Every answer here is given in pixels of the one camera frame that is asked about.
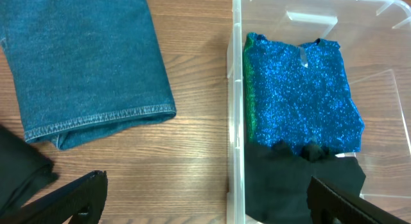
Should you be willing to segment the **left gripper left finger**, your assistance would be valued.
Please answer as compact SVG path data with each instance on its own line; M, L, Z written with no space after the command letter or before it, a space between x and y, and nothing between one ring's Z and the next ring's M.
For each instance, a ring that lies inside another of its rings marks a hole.
M98 224L107 191L107 173L91 171L1 218L1 224Z

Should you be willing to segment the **black cloth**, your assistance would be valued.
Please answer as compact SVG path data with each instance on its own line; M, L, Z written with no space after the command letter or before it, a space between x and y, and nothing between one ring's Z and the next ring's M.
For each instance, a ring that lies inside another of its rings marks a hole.
M1 215L20 209L32 196L58 179L54 162L1 127Z
M245 213L262 223L311 223L307 190L312 177L359 195L366 176L354 157L337 157L308 144L294 154L285 142L244 146Z

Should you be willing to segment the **blue glitter fabric garment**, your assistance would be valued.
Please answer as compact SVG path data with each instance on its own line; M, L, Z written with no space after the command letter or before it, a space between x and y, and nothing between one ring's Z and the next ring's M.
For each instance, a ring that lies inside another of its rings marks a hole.
M248 33L242 60L247 142L272 148L284 141L294 154L308 144L333 154L361 150L365 124L338 42L294 46Z

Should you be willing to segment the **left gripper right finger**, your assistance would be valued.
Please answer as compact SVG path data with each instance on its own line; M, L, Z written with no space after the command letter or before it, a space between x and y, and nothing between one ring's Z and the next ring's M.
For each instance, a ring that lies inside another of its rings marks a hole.
M307 203L314 224L409 224L316 177L311 178Z

